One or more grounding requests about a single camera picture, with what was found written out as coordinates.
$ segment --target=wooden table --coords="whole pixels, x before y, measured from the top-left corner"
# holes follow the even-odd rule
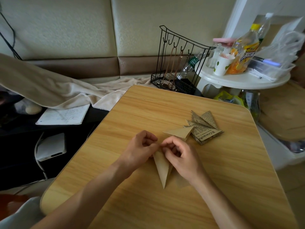
[[[200,146],[202,162],[233,204],[257,228],[297,228],[279,179],[250,112],[241,106],[145,86],[132,86],[44,193],[50,213],[103,172],[129,140],[145,129],[159,142],[162,131],[180,128],[210,110],[224,133]],[[112,194],[90,228],[218,228],[205,202],[191,187],[179,188],[175,175],[162,188],[154,160],[136,170]]]

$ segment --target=cream upholstered backrest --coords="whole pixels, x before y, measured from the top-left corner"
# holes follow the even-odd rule
[[[33,63],[82,78],[130,74],[132,67],[138,68],[136,73],[143,72],[142,59],[147,72],[151,72],[158,55],[160,25],[212,45],[212,38],[222,36],[235,0],[0,0],[0,3],[2,13],[16,31],[15,49],[23,59],[40,60]],[[13,34],[1,18],[0,31],[12,43]],[[1,38],[0,52],[12,55]],[[88,64],[91,71],[85,73]],[[75,66],[77,69],[69,73],[68,69]]]

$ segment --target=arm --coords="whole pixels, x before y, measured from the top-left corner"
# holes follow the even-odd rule
[[[87,228],[118,185],[157,151],[157,140],[150,132],[138,133],[112,165],[32,229]]]
[[[171,136],[161,146],[166,158],[198,191],[220,229],[250,229],[252,226],[210,179],[195,148]]]

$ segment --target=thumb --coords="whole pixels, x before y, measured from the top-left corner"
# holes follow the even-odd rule
[[[176,166],[177,163],[179,162],[179,157],[177,157],[175,154],[173,154],[173,152],[167,148],[167,147],[163,147],[162,151],[165,154],[165,157],[169,160],[169,162],[173,165]]]
[[[159,149],[159,144],[158,143],[152,143],[150,146],[146,146],[147,148],[147,153],[149,156],[154,154],[158,149]]]

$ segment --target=white bottle cap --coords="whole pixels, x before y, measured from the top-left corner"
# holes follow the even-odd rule
[[[266,18],[271,18],[273,16],[273,13],[266,13]]]

